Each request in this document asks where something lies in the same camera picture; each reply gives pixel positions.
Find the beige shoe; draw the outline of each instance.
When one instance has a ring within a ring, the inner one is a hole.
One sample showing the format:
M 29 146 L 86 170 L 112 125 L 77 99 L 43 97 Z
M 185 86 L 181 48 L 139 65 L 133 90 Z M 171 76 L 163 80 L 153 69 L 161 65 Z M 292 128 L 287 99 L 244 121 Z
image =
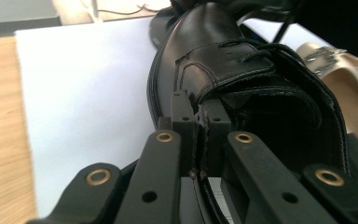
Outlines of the beige shoe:
M 297 49 L 310 71 L 335 94 L 347 132 L 358 138 L 358 58 L 343 49 L 306 43 Z

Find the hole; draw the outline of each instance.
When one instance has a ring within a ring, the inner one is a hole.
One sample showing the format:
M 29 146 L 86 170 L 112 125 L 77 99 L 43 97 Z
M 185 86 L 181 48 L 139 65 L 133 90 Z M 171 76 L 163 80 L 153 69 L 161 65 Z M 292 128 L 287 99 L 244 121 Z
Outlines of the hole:
M 142 201 L 145 203 L 152 203 L 157 199 L 157 193 L 155 191 L 148 191 L 142 195 Z
M 341 187 L 345 183 L 344 179 L 340 175 L 330 170 L 319 169 L 315 172 L 315 175 L 320 181 L 324 182 L 326 185 Z
M 110 178 L 110 172 L 105 169 L 94 170 L 86 177 L 86 182 L 91 186 L 98 186 L 108 181 Z
M 159 142 L 170 142 L 173 140 L 173 135 L 170 133 L 159 133 L 156 138 Z
M 96 173 L 96 174 L 92 175 L 91 180 L 92 181 L 100 181 L 100 180 L 103 180 L 105 177 L 106 177 L 106 173 L 100 172 L 100 173 Z
M 235 135 L 235 139 L 237 139 L 237 141 L 242 143 L 251 143 L 253 141 L 252 136 L 245 133 L 239 133 Z
M 292 193 L 285 192 L 282 194 L 282 197 L 284 198 L 285 201 L 289 203 L 298 203 L 297 196 Z
M 322 174 L 322 176 L 325 178 L 325 179 L 328 179 L 330 181 L 337 181 L 337 178 L 333 175 L 330 175 L 330 174 Z

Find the brass grommet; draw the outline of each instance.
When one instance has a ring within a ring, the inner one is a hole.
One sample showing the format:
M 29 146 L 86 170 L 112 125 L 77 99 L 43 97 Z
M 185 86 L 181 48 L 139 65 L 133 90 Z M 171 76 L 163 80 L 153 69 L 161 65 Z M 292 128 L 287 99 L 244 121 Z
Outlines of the brass grommet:
M 92 177 L 94 175 L 97 175 L 97 174 L 104 174 L 103 178 L 101 179 L 98 179 L 98 180 L 94 180 L 92 179 Z M 110 172 L 108 170 L 105 170 L 105 169 L 98 169 L 98 170 L 94 170 L 93 172 L 89 173 L 86 177 L 86 182 L 89 184 L 89 185 L 92 185 L 92 186 L 98 186 L 98 185 L 101 185 L 103 184 L 104 182 L 108 181 L 110 178 Z
M 344 185 L 344 179 L 334 173 L 333 171 L 326 170 L 326 169 L 319 169 L 315 172 L 316 177 L 322 182 L 324 182 L 326 185 L 334 186 L 334 187 L 341 187 Z M 324 175 L 331 175 L 334 179 L 329 179 L 325 177 Z
M 235 135 L 235 139 L 237 139 L 237 141 L 242 143 L 251 143 L 253 141 L 253 137 L 246 133 L 239 133 Z
M 156 138 L 159 142 L 171 142 L 173 135 L 170 133 L 159 133 Z

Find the white paper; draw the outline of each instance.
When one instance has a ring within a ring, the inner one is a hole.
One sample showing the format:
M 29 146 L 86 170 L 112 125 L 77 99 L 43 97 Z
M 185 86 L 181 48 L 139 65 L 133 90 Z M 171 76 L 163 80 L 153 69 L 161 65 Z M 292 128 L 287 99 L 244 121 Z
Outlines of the white paper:
M 16 33 L 37 213 L 83 168 L 137 160 L 153 131 L 151 18 Z

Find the black wire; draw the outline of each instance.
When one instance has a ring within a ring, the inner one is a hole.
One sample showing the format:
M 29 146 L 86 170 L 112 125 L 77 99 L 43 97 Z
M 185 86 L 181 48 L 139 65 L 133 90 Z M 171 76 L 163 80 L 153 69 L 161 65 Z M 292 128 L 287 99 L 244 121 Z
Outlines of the black wire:
M 111 10 L 105 10 L 105 9 L 98 9 L 98 11 L 99 12 L 107 12 L 107 13 L 113 13 L 113 14 L 128 16 L 128 15 L 136 14 L 136 13 L 142 11 L 144 8 L 145 8 L 145 4 L 143 4 L 142 7 L 139 8 L 139 10 L 136 10 L 136 11 L 133 11 L 133 12 L 117 12 L 117 11 L 111 11 Z

